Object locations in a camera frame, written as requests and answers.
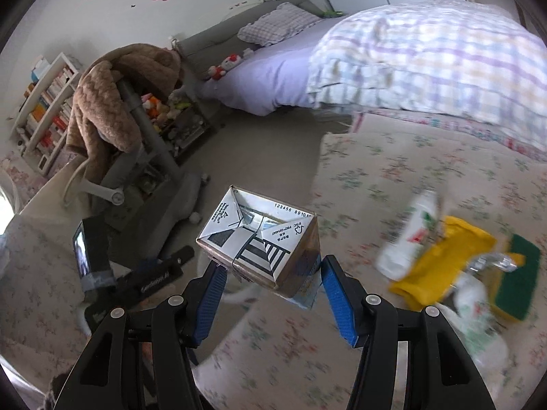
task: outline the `phone screen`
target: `phone screen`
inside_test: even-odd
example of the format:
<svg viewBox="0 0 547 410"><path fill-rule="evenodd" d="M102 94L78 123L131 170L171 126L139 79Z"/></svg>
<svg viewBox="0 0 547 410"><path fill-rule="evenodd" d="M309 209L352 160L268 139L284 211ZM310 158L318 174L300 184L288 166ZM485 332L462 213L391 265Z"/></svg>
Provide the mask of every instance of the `phone screen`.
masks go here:
<svg viewBox="0 0 547 410"><path fill-rule="evenodd" d="M80 271L80 278L83 278L85 275L89 274L90 270L88 255L85 250L84 232L82 230L80 230L74 241L74 250L76 253L76 260L78 262L78 271Z"/></svg>

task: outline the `green scouring pad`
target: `green scouring pad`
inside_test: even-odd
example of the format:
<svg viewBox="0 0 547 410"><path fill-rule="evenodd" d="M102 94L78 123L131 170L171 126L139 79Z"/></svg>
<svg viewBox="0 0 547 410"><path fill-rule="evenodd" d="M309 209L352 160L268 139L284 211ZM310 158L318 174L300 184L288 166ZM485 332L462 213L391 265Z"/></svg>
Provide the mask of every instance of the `green scouring pad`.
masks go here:
<svg viewBox="0 0 547 410"><path fill-rule="evenodd" d="M492 311L504 319L523 321L532 303L541 252L517 234L513 234L508 252L522 254L526 262L512 273L495 270L489 285L490 305Z"/></svg>

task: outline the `fuzzy brown blanket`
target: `fuzzy brown blanket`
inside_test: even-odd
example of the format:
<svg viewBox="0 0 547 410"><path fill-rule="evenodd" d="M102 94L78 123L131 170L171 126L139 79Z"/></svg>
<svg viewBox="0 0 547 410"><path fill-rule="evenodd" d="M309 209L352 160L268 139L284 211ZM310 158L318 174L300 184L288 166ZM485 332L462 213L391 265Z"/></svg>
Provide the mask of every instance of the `fuzzy brown blanket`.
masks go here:
<svg viewBox="0 0 547 410"><path fill-rule="evenodd" d="M84 71L73 98L66 146L88 157L84 177L93 183L105 176L113 151L101 136L124 152L142 140L116 87L124 76L139 90L166 101L182 79L181 58L174 51L135 43L109 52Z"/></svg>

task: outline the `headboard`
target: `headboard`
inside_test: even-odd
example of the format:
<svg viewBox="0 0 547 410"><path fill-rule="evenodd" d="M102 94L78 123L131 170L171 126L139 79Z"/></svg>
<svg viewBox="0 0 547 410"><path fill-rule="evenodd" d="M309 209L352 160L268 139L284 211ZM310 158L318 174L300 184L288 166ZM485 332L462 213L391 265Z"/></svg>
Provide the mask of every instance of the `headboard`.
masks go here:
<svg viewBox="0 0 547 410"><path fill-rule="evenodd" d="M258 49L260 46L237 38L237 32L262 15L273 11L281 3L289 2L305 11L320 16L322 11L309 0L273 0L253 6L215 26L199 32L185 40L177 41L177 49L189 67L199 78L207 76L207 69L218 65L230 54L241 54L245 49Z"/></svg>

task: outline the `chair wheel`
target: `chair wheel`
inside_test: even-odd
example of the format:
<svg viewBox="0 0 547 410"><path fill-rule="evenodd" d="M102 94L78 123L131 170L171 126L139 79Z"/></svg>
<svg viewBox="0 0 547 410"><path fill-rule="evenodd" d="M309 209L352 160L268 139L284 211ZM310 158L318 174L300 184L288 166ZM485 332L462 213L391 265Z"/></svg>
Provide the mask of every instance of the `chair wheel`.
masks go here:
<svg viewBox="0 0 547 410"><path fill-rule="evenodd" d="M190 217L188 217L188 220L192 225L197 225L201 222L201 214L193 212L192 214L190 214Z"/></svg>

